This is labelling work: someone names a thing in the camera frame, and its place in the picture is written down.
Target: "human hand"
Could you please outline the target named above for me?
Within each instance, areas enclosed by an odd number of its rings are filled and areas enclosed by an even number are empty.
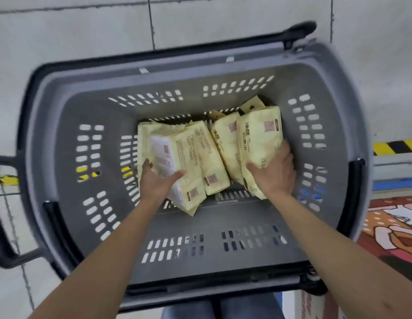
[[[172,185],[181,178],[185,171],[179,170],[170,177],[161,178],[152,170],[153,164],[146,159],[143,164],[143,172],[140,181],[141,201],[154,203],[157,208],[165,200]]]
[[[277,193],[292,194],[296,171],[293,169],[293,154],[286,140],[281,145],[281,150],[264,169],[260,169],[252,162],[246,163],[255,182],[262,193],[269,199]]]

